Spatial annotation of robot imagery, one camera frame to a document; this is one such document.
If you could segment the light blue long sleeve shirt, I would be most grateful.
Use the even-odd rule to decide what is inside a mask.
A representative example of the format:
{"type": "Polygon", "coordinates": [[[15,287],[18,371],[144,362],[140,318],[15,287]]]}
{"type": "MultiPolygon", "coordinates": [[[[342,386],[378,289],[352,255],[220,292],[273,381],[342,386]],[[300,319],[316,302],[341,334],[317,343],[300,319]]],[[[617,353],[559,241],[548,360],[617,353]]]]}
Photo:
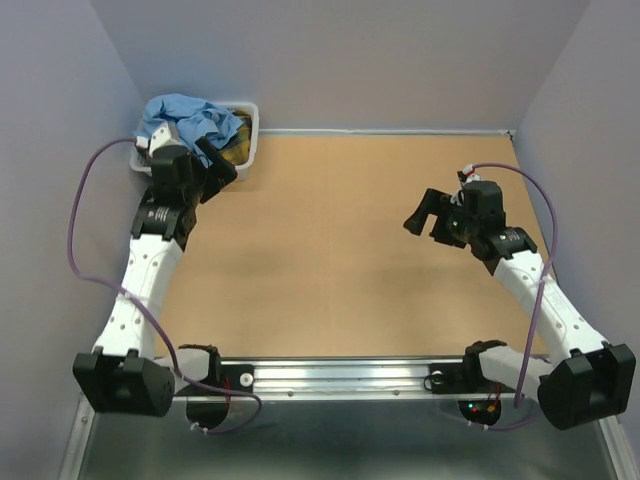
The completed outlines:
{"type": "Polygon", "coordinates": [[[203,98],[174,93],[148,101],[135,134],[150,138],[163,122],[172,123],[180,140],[190,149],[196,148],[200,137],[222,149],[243,126],[243,121],[224,107],[203,98]]]}

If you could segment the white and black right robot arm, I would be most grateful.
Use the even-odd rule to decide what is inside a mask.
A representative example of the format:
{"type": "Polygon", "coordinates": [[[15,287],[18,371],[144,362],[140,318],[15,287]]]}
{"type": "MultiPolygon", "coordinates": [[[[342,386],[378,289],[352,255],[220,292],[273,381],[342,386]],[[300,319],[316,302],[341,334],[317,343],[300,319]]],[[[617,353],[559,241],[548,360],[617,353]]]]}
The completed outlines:
{"type": "Polygon", "coordinates": [[[626,411],[636,358],[625,344],[613,345],[577,311],[544,270],[528,233],[506,223],[500,187],[472,182],[458,194],[426,190],[404,228],[419,236],[433,216],[430,237],[469,248],[489,274],[537,320],[534,331],[547,347],[545,360],[526,358],[500,340],[476,341],[460,364],[438,366],[426,378],[435,394],[483,393],[498,383],[538,403],[559,430],[626,411]]]}

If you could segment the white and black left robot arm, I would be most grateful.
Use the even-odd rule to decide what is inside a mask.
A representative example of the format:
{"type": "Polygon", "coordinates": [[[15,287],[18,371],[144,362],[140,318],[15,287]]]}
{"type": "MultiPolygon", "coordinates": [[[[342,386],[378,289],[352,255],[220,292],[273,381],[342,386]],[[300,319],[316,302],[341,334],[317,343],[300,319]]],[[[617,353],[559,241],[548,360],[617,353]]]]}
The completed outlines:
{"type": "Polygon", "coordinates": [[[196,209],[232,183],[237,172],[206,137],[189,148],[151,141],[151,183],[130,230],[123,279],[102,285],[116,293],[105,327],[73,375],[98,413],[162,417],[188,385],[210,394],[222,385],[221,358],[212,346],[170,346],[155,358],[155,340],[168,338],[159,316],[171,277],[194,229],[196,209]]]}

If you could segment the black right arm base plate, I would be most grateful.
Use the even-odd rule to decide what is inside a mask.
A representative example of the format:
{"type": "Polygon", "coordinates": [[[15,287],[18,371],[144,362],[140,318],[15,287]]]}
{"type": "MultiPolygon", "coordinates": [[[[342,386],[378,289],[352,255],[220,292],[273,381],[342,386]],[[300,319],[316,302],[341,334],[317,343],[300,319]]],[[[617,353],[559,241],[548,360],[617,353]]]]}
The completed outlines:
{"type": "Polygon", "coordinates": [[[463,362],[430,364],[423,387],[434,395],[456,395],[459,414],[471,424],[493,427],[500,420],[501,385],[473,373],[463,362]]]}

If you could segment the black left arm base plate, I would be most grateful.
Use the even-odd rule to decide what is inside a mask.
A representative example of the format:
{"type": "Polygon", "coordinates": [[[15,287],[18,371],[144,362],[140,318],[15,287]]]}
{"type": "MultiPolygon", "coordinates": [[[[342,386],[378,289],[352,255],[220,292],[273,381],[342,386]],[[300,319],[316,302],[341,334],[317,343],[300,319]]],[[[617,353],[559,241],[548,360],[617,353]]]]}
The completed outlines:
{"type": "MultiPolygon", "coordinates": [[[[222,363],[200,382],[218,389],[252,394],[256,368],[251,363],[222,363]]],[[[255,399],[243,396],[221,396],[192,384],[181,387],[175,399],[183,399],[190,427],[204,434],[231,433],[249,424],[259,405],[255,399]]]]}

